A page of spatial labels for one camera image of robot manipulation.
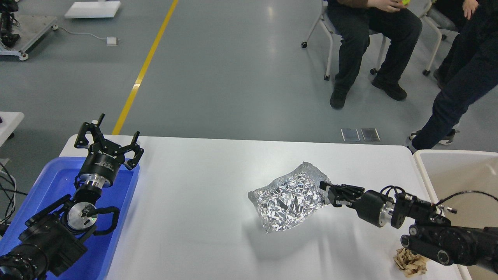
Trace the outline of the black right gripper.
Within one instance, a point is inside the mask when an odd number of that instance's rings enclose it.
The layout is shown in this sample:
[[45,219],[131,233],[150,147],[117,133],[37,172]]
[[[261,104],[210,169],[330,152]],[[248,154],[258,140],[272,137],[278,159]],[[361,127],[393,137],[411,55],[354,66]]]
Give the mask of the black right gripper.
[[331,184],[321,181],[319,188],[325,191],[332,206],[343,205],[355,209],[359,218],[377,226],[383,227],[391,221],[394,200],[375,190],[365,192],[363,187],[348,184]]

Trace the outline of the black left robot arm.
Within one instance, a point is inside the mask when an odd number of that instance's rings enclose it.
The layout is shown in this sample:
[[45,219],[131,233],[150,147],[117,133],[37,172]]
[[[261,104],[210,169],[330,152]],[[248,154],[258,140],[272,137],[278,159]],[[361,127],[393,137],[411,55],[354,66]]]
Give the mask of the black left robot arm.
[[20,244],[1,257],[2,280],[45,280],[47,273],[56,276],[67,271],[84,253],[85,241],[116,230],[120,209],[98,208],[102,191],[114,184],[119,169],[138,166],[144,149],[135,132],[129,145],[119,145],[104,137],[96,122],[82,124],[74,147],[87,149],[88,155],[74,179],[76,192],[64,195],[26,222],[19,235]]

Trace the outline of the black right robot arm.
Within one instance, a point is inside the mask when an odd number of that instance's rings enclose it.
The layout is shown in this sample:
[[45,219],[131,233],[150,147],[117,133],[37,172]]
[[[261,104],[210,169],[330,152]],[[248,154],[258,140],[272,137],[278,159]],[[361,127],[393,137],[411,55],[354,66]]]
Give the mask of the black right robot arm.
[[359,218],[377,227],[390,224],[398,229],[406,217],[413,218],[409,234],[400,238],[402,246],[413,253],[445,266],[476,265],[488,271],[498,270],[497,227],[453,226],[443,212],[457,211],[444,206],[442,200],[431,203],[393,185],[377,192],[322,181],[319,188],[324,191],[327,204],[355,209]]

